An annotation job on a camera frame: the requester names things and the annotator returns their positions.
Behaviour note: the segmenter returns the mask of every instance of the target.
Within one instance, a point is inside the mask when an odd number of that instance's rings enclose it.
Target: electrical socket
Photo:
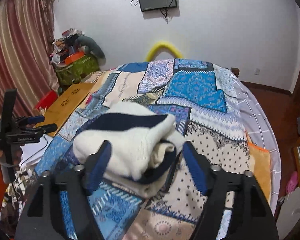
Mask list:
[[[257,76],[260,75],[260,69],[256,68],[256,71],[254,72],[254,74],[257,75]]]

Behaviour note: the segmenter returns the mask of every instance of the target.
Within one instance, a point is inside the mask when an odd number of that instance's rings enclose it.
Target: person's hand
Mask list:
[[[13,164],[14,165],[18,165],[21,162],[21,156],[22,156],[22,149],[19,148],[18,150],[16,150],[14,153],[12,153],[13,156]]]

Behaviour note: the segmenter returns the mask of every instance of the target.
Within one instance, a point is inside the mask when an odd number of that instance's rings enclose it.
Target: yellow foam tube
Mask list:
[[[146,57],[146,61],[154,60],[155,54],[160,49],[168,49],[175,58],[184,58],[183,55],[181,54],[181,52],[175,46],[173,46],[171,43],[169,43],[167,41],[159,41],[156,44],[154,44],[154,46],[149,51],[149,53]]]

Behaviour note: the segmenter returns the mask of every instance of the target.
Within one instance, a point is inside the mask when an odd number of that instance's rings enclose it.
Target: striped curtain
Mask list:
[[[58,89],[49,62],[53,30],[52,0],[0,0],[0,115],[6,89],[18,89],[16,116],[32,115]]]

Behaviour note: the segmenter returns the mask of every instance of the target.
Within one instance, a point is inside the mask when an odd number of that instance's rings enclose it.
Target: metal screw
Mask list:
[[[73,167],[73,169],[75,171],[82,171],[84,169],[84,165],[83,164],[79,164]]]
[[[42,173],[42,177],[49,177],[50,176],[50,171],[44,171]]]
[[[213,171],[221,171],[221,167],[219,165],[213,164],[210,166]]]
[[[245,171],[243,174],[247,177],[253,177],[252,171]]]

